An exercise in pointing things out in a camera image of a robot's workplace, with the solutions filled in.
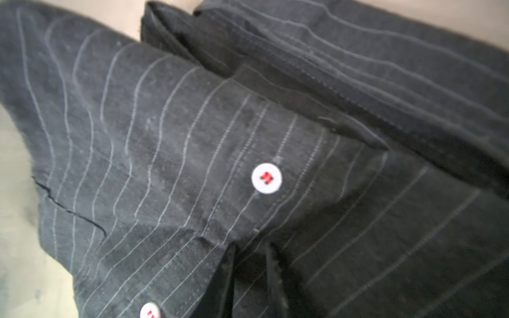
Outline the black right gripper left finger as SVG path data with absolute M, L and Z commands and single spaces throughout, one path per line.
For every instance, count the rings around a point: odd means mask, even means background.
M 191 318 L 232 318 L 236 253 L 237 245 L 230 244 Z

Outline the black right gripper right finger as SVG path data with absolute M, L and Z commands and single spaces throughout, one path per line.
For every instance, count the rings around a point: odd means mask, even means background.
M 290 304 L 284 285 L 284 267 L 273 243 L 266 246 L 266 280 L 269 296 L 269 317 L 290 317 Z

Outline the dark grey striped shirt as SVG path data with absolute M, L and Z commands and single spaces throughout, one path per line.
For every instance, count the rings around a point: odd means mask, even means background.
M 1 104 L 80 317 L 508 316 L 508 54 L 356 1 L 1 5 Z

